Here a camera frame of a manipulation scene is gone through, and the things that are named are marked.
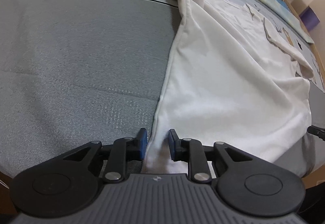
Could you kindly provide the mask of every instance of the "white garment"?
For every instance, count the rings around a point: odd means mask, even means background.
[[[224,141],[275,161],[311,125],[302,54],[254,8],[227,0],[178,0],[182,21],[173,42],[144,172],[187,172],[170,159],[166,140],[212,146]]]

